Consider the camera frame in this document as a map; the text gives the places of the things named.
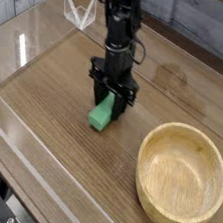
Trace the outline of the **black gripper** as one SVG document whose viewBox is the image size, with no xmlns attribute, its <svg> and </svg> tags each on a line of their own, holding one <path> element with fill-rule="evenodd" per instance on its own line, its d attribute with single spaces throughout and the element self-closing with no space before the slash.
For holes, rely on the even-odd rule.
<svg viewBox="0 0 223 223">
<path fill-rule="evenodd" d="M 118 120 L 126 106 L 134 105 L 139 86 L 133 78 L 135 50 L 116 51 L 107 48 L 105 56 L 91 57 L 89 75 L 94 81 L 95 104 L 99 105 L 109 92 L 115 96 L 112 121 Z"/>
</svg>

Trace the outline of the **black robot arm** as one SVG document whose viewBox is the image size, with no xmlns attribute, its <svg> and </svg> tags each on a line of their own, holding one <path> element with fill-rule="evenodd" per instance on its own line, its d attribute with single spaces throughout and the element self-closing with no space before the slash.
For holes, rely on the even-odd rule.
<svg viewBox="0 0 223 223">
<path fill-rule="evenodd" d="M 91 57 L 90 77 L 94 79 L 94 99 L 99 105 L 113 93 L 111 121 L 125 112 L 127 105 L 134 105 L 139 86 L 133 78 L 133 66 L 145 60 L 135 59 L 136 46 L 145 46 L 137 37 L 140 30 L 141 0 L 99 0 L 105 5 L 105 57 Z"/>
</svg>

